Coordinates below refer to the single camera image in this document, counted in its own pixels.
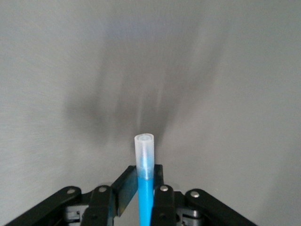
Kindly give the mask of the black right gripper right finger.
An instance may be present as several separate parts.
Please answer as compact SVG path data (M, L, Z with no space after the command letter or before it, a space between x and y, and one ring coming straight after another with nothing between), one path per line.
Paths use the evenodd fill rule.
M253 222L201 189L185 194L164 183L163 166L154 167L153 226L252 226Z

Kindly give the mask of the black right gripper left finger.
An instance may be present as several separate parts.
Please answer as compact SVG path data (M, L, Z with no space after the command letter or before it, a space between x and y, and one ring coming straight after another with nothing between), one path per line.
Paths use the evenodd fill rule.
M129 166L110 186L83 194L67 186L8 223L10 226L112 226L137 192L137 171Z

